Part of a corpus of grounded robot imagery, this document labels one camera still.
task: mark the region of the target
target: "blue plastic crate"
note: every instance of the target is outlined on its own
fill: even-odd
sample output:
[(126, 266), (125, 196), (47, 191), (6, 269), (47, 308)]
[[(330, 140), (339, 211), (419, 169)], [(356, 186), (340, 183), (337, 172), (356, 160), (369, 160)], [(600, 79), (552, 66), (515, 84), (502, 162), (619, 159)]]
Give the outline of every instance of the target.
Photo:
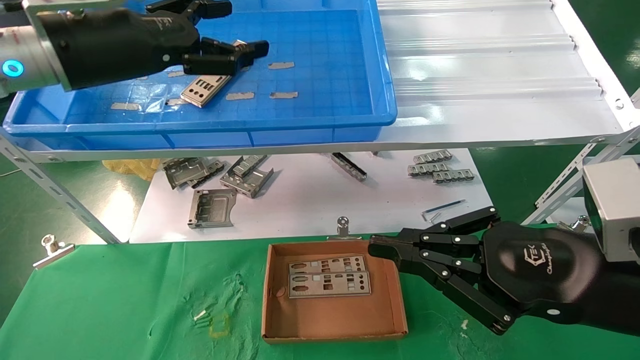
[[(65, 93), (60, 86), (19, 93), (4, 128), (52, 149), (252, 147), (375, 140), (397, 115), (375, 0), (242, 0), (200, 34), (226, 42), (268, 40), (269, 55), (240, 72), (204, 108), (169, 106), (195, 78), (167, 69)], [(293, 61), (289, 69), (268, 64)], [(229, 92), (254, 92), (228, 101)], [(298, 92), (270, 99), (271, 92)], [(114, 102), (140, 110), (112, 110)]]

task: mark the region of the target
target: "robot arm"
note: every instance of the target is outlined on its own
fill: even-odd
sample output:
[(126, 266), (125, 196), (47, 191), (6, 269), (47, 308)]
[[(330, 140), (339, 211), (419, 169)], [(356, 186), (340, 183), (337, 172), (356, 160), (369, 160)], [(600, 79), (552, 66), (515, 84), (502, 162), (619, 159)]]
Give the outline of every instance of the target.
[[(640, 195), (615, 195), (611, 179), (621, 177), (640, 183), (632, 159), (584, 167), (596, 235), (501, 222), (491, 207), (425, 230), (373, 235), (369, 254), (421, 276), (498, 335), (528, 315), (640, 336)], [(481, 230), (480, 239), (469, 235)]]
[(53, 1), (71, 10), (40, 11), (50, 10), (52, 0), (29, 1), (22, 6), (31, 26), (0, 29), (0, 97), (58, 83), (65, 90), (103, 85), (173, 65), (186, 74), (234, 75), (269, 52), (266, 41), (233, 46), (200, 38), (195, 25), (230, 15), (227, 0), (163, 0), (148, 5), (147, 14), (73, 10), (87, 1)]

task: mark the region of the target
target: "brown cardboard tray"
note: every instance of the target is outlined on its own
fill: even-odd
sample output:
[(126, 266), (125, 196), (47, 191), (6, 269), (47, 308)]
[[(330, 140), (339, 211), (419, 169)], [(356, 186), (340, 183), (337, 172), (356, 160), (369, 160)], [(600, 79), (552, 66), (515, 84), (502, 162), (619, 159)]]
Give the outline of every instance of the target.
[(370, 295), (289, 298), (289, 263), (367, 254), (368, 244), (350, 240), (270, 245), (262, 300), (264, 341), (394, 340), (406, 335), (400, 280), (391, 260), (365, 255)]

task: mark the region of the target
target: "yellow plastic bag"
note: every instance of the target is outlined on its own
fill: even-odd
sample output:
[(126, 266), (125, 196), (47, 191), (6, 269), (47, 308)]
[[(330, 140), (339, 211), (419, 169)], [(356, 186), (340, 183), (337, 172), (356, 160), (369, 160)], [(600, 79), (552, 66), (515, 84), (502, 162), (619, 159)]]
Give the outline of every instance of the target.
[(104, 167), (119, 174), (135, 174), (141, 179), (151, 181), (160, 166), (161, 159), (142, 160), (102, 160)]

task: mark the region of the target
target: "white corrugated plastic sheet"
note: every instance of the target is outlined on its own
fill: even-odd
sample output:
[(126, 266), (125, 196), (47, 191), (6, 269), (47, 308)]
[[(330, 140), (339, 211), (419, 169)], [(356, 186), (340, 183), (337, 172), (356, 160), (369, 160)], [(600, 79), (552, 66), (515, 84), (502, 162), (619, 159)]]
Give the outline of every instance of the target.
[(398, 103), (380, 141), (568, 143), (632, 127), (580, 57), (575, 36), (584, 34), (559, 20), (569, 11), (564, 23), (586, 33), (565, 0), (378, 0), (378, 8)]

